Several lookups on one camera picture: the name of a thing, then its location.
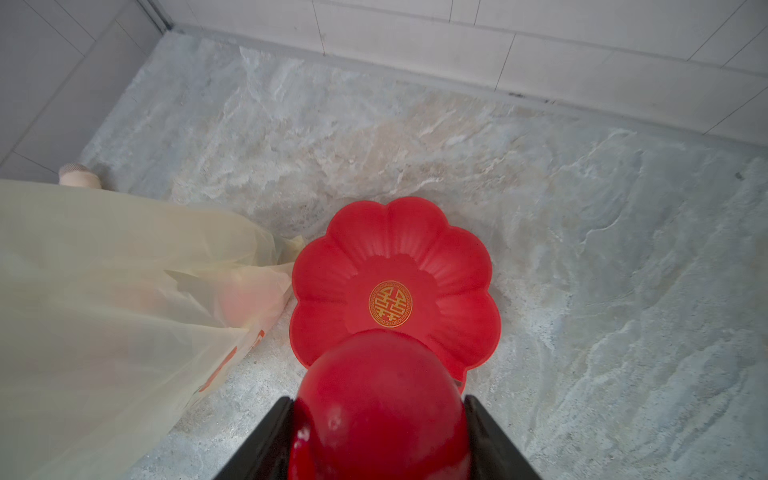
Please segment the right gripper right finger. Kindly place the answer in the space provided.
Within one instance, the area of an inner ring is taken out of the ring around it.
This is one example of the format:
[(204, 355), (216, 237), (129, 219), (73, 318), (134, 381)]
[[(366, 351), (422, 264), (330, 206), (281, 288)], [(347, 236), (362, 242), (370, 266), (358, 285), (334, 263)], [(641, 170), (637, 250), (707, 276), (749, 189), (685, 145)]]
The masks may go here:
[(541, 480), (539, 473), (473, 395), (464, 397), (471, 480)]

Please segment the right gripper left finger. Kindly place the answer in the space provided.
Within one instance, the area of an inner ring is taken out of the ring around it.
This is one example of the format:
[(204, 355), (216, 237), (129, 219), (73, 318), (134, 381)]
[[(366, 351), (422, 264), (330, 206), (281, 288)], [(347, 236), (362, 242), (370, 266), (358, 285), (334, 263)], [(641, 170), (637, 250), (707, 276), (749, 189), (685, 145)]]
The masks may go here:
[(279, 398), (214, 479), (286, 480), (293, 405), (291, 398)]

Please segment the red apple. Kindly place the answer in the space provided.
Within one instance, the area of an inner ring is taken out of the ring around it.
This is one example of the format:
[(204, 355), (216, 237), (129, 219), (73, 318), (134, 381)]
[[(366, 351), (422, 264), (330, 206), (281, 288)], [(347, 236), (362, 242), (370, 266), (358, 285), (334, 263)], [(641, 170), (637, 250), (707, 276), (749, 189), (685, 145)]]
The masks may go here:
[(467, 479), (466, 414), (425, 345), (371, 330), (324, 353), (294, 404), (291, 479)]

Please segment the cream plastic fruit bag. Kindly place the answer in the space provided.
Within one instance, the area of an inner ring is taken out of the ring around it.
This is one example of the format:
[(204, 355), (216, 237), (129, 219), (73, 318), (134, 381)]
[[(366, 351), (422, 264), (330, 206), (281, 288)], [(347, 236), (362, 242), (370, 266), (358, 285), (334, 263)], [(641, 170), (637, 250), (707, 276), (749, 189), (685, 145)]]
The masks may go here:
[(3, 181), (2, 477), (120, 477), (274, 326), (303, 244), (227, 211)]

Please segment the red flower-shaped plate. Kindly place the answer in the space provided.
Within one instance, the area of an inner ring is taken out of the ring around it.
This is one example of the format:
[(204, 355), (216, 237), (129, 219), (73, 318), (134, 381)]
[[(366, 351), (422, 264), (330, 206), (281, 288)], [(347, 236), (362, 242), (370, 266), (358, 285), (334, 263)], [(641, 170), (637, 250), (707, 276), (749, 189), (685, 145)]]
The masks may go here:
[(351, 203), (294, 264), (291, 348), (310, 367), (359, 332), (402, 333), (429, 348), (463, 388), (500, 342), (492, 273), (482, 241), (428, 200)]

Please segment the beige rolling pin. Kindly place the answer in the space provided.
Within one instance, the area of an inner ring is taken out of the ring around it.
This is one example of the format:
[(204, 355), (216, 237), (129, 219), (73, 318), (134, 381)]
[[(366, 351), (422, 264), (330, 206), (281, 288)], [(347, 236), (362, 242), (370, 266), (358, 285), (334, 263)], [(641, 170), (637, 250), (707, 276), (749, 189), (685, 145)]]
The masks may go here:
[(79, 163), (70, 163), (59, 169), (59, 185), (89, 189), (102, 189), (100, 178)]

